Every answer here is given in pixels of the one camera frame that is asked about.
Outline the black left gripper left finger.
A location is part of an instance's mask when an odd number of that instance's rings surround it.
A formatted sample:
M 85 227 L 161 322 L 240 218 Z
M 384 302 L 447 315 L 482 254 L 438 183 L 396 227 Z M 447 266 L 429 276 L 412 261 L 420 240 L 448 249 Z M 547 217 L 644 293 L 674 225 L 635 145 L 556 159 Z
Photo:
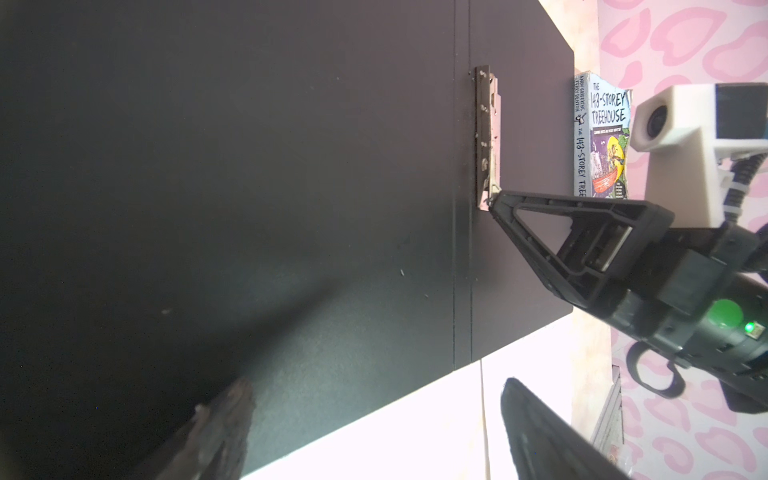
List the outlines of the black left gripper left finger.
M 207 404 L 127 476 L 129 479 L 239 479 L 255 410 L 252 383 L 240 378 Z

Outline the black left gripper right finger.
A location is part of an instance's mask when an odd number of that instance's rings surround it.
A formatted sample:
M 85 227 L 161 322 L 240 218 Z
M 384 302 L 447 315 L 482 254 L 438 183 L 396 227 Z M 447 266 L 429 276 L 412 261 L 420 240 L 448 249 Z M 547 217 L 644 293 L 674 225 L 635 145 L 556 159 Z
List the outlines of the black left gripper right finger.
M 520 380 L 506 380 L 501 414 L 523 480 L 628 480 Z

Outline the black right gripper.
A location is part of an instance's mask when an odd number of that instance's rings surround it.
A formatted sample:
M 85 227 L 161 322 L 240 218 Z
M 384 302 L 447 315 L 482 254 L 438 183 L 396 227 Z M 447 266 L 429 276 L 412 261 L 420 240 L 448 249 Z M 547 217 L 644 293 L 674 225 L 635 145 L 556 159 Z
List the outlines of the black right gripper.
M 523 211 L 571 220 L 558 251 Z M 647 201 L 509 190 L 489 212 L 551 293 L 635 339 L 626 362 L 636 383 L 653 351 L 672 379 L 646 390 L 676 399 L 686 389 L 681 369 L 696 368 L 719 381 L 729 410 L 766 412 L 767 283 L 751 277 L 767 276 L 765 228 L 669 230 L 674 213 Z

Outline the printed paper sheet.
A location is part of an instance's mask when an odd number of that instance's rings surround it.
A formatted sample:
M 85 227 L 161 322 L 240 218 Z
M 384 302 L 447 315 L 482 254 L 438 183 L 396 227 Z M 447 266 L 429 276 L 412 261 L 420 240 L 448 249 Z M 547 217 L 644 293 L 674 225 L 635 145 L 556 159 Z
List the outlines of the printed paper sheet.
M 500 411 L 519 379 L 572 418 L 570 315 L 300 448 L 253 479 L 514 479 Z

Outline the teal folder with black inside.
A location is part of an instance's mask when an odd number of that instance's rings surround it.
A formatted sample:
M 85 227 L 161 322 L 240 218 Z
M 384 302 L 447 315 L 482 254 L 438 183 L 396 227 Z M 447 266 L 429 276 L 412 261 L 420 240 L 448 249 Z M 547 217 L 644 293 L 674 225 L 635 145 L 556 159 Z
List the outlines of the teal folder with black inside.
M 1 445 L 121 479 L 239 377 L 253 472 L 568 312 L 475 197 L 571 190 L 537 1 L 5 1 Z

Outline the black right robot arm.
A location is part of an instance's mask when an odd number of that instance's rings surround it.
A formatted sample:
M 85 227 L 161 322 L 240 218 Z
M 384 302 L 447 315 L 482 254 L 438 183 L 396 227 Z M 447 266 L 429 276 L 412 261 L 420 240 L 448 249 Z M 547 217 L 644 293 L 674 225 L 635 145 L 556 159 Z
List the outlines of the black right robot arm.
M 720 383 L 737 413 L 767 409 L 767 233 L 732 220 L 676 228 L 647 201 L 502 191 L 493 219 L 556 297 L 630 336 L 626 367 L 639 378 L 647 352 L 664 357 L 666 399 L 685 368 Z

